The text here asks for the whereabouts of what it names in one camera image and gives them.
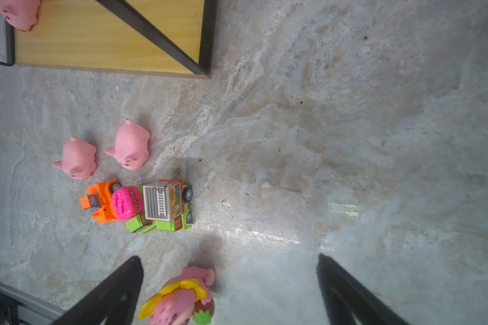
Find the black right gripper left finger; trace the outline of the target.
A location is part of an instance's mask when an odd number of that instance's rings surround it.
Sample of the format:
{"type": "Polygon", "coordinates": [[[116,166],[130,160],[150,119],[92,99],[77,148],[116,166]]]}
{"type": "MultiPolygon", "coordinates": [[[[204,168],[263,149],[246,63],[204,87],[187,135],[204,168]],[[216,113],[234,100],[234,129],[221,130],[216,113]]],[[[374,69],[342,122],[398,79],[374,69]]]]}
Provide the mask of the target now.
{"type": "Polygon", "coordinates": [[[130,257],[54,324],[131,324],[143,279],[140,258],[130,257]]]}

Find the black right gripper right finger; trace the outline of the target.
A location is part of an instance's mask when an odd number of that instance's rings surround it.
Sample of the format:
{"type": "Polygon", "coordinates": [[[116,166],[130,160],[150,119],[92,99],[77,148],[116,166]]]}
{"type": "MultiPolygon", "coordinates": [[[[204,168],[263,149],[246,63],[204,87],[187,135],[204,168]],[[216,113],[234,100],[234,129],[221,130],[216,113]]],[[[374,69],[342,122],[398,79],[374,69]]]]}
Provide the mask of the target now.
{"type": "Polygon", "coordinates": [[[330,324],[407,324],[331,257],[319,255],[317,277],[330,324]]]}

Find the pink yellow doll toy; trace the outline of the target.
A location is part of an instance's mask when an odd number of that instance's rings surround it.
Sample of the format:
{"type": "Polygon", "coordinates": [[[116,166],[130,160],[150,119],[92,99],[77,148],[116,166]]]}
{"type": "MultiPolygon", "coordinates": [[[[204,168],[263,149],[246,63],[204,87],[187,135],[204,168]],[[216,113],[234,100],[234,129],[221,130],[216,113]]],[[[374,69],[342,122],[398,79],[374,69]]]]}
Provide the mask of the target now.
{"type": "Polygon", "coordinates": [[[215,283],[213,269],[185,267],[140,308],[138,319],[150,324],[211,324],[215,301],[210,287],[215,283]]]}

